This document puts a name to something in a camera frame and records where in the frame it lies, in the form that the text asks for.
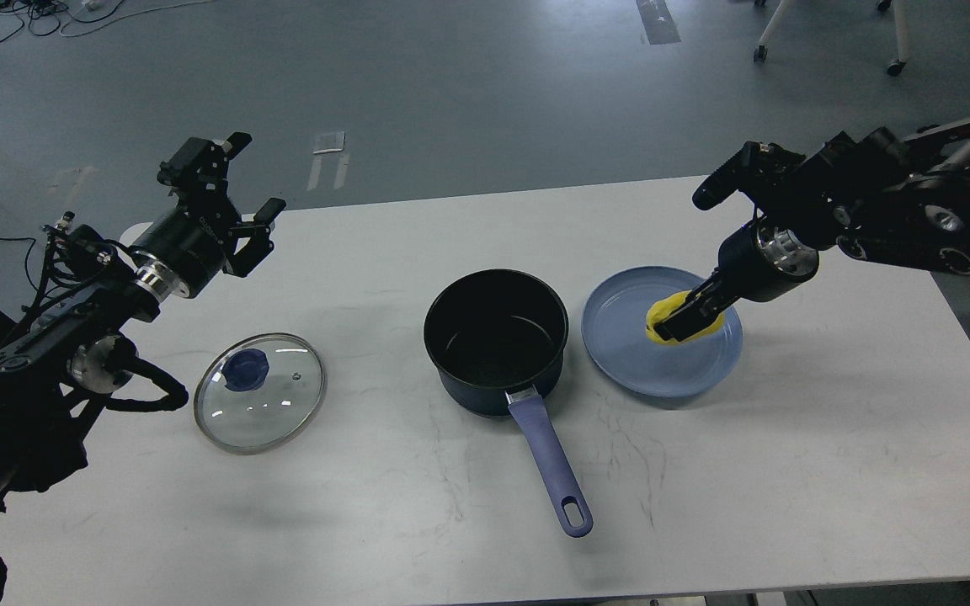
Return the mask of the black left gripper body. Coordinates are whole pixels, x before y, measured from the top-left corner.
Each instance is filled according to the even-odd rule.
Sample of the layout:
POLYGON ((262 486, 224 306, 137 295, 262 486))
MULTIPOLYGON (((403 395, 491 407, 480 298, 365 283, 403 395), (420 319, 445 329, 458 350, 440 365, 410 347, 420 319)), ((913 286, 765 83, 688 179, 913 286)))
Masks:
POLYGON ((194 299, 216 276, 238 277, 232 265, 239 237, 232 230, 242 215, 231 204, 178 204, 151 224, 128 246, 130 258, 141 268, 157 268, 173 281, 170 292, 194 299))

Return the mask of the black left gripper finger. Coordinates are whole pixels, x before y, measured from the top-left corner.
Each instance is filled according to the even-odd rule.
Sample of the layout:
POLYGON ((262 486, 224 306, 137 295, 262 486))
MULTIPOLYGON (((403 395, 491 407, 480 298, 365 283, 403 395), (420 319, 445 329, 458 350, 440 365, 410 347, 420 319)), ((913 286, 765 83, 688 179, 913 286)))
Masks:
POLYGON ((161 162, 157 182, 178 197, 178 207, 192 217, 239 221, 228 195, 230 162, 253 142, 248 133, 231 133, 223 141, 189 138, 168 161, 161 162))
POLYGON ((224 273, 245 279, 274 251, 274 219, 285 210, 286 202, 269 197, 249 221, 231 225, 224 238, 224 273))

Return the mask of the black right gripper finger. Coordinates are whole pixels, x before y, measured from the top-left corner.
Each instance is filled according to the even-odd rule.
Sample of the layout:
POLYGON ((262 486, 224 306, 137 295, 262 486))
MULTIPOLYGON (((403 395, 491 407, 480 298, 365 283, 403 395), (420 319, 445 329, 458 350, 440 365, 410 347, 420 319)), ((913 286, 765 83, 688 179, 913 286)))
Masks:
POLYGON ((723 316, 732 303, 715 295, 671 295, 669 297, 669 341, 683 343, 703 338, 723 326, 723 316))
POLYGON ((658 300, 658 333, 715 333, 722 327, 720 286, 704 284, 658 300))

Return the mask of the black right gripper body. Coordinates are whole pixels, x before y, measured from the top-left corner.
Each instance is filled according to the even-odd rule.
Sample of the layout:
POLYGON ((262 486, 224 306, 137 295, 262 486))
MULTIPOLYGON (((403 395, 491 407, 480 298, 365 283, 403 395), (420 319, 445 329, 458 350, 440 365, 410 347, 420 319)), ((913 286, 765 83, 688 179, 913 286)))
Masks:
POLYGON ((820 254, 770 219, 754 219, 725 238, 704 296, 713 306, 736 300, 765 303, 806 283, 819 269, 820 254))

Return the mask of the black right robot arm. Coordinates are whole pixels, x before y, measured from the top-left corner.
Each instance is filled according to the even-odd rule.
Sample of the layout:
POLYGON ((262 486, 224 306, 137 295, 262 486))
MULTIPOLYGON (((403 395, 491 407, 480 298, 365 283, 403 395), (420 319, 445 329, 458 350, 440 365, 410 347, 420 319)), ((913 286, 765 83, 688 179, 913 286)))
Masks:
POLYGON ((897 138, 839 133, 812 155, 748 141, 693 193, 712 210, 742 193, 751 219, 725 238, 703 284, 651 306, 661 344, 703 338, 738 300, 765 303, 816 275, 832 247, 848 258, 970 276, 970 118, 897 138))

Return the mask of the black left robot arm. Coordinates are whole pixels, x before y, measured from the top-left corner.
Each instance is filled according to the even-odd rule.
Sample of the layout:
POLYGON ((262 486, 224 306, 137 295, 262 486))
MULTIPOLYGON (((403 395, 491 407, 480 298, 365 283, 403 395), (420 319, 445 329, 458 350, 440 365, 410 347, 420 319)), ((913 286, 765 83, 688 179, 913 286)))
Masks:
MULTIPOLYGON (((218 274, 248 276, 273 252, 285 201, 267 199, 245 219, 228 195, 231 161, 251 142, 189 138, 157 172, 176 204, 130 246, 73 226, 71 212, 43 226, 37 292, 0 342, 0 513, 11 492, 45 492, 85 468, 101 412, 173 412, 189 401, 122 329, 153 322, 169 296, 196 298, 218 274)), ((7 578, 0 557, 0 603, 7 578)))

